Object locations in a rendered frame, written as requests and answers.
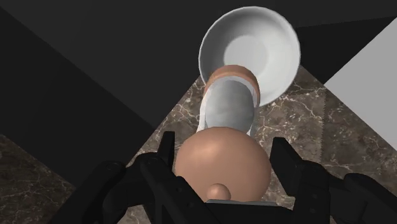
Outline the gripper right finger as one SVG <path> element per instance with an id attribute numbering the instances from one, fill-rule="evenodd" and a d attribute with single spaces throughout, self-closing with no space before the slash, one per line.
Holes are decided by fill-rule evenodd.
<path id="1" fill-rule="evenodd" d="M 397 196 L 373 178 L 342 179 L 304 160 L 283 137 L 272 140 L 270 163 L 284 191 L 295 198 L 291 224 L 397 224 Z"/>

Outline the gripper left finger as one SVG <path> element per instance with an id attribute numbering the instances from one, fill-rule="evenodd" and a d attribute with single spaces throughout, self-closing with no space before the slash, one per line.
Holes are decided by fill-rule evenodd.
<path id="1" fill-rule="evenodd" d="M 175 133 L 163 133 L 155 153 L 126 167 L 101 162 L 55 213 L 49 224 L 117 224 L 142 205 L 152 224 L 218 224 L 191 186 L 172 172 Z"/>

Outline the white bowl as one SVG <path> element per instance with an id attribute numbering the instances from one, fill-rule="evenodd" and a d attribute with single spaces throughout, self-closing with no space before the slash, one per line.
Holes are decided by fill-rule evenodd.
<path id="1" fill-rule="evenodd" d="M 300 65 L 300 43 L 294 28 L 277 12 L 259 6 L 234 9 L 207 30 L 198 53 L 203 82 L 225 65 L 250 70 L 260 89 L 260 105 L 289 88 Z"/>

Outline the tan and white rounded figure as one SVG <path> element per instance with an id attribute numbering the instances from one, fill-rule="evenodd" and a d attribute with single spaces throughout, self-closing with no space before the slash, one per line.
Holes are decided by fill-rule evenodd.
<path id="1" fill-rule="evenodd" d="M 175 173 L 206 203 L 264 206 L 271 164 L 253 139 L 260 88 L 253 73 L 238 65 L 210 75 L 195 134 L 178 149 Z"/>

